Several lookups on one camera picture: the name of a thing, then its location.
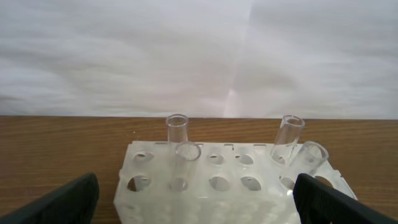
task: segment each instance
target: transparent cylinder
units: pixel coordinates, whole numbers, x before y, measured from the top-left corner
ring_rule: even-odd
[[[283,116],[274,147],[271,149],[272,160],[281,165],[289,163],[304,126],[305,122],[301,118],[292,115]]]
[[[169,156],[173,158],[177,144],[188,141],[188,117],[182,114],[173,114],[166,119],[166,124],[168,127]]]
[[[329,158],[328,151],[320,144],[307,141],[292,159],[291,163],[280,173],[280,181],[288,188],[293,189],[299,174],[313,175]]]
[[[183,192],[195,175],[201,149],[194,142],[181,142],[175,150],[174,168],[169,187],[174,192]]]

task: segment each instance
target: test tube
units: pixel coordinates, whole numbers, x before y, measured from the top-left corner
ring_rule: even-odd
[[[188,117],[182,114],[173,114],[166,119],[166,124],[168,127],[169,156],[173,158],[177,144],[188,141]]]
[[[281,165],[289,163],[293,148],[299,140],[305,122],[296,116],[285,115],[282,118],[274,147],[271,149],[271,158]]]
[[[291,189],[299,174],[313,175],[329,158],[328,151],[320,144],[307,141],[298,151],[292,162],[280,174],[280,181]]]
[[[174,168],[169,183],[171,190],[183,192],[195,175],[201,149],[194,142],[181,142],[175,150]]]

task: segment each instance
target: white wall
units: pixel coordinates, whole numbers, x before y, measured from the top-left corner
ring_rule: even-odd
[[[397,111],[394,0],[0,1],[0,114]]]

